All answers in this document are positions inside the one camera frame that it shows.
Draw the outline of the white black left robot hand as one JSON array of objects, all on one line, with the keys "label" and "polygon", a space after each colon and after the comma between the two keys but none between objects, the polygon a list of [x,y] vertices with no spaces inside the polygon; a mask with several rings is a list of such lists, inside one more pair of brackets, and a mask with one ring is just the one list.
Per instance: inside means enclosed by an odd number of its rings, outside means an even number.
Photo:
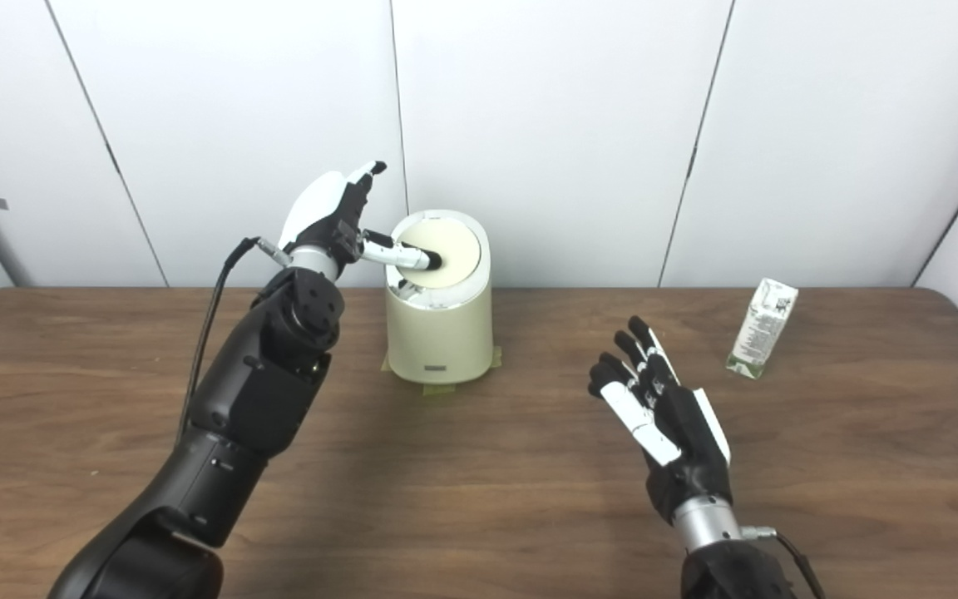
[{"label": "white black left robot hand", "polygon": [[360,226],[376,175],[387,168],[383,161],[370,161],[348,176],[330,171],[300,194],[279,240],[289,268],[312,270],[332,283],[361,260],[408,270],[442,268],[436,251]]}]

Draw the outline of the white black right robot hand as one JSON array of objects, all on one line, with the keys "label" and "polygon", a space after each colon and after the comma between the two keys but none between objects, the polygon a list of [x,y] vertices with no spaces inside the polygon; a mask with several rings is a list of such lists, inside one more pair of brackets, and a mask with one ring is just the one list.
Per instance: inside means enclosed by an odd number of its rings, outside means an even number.
[{"label": "white black right robot hand", "polygon": [[646,492],[667,523],[689,500],[733,503],[728,440],[702,389],[680,382],[657,334],[638,315],[615,331],[624,355],[602,352],[588,391],[619,418],[649,467]]}]

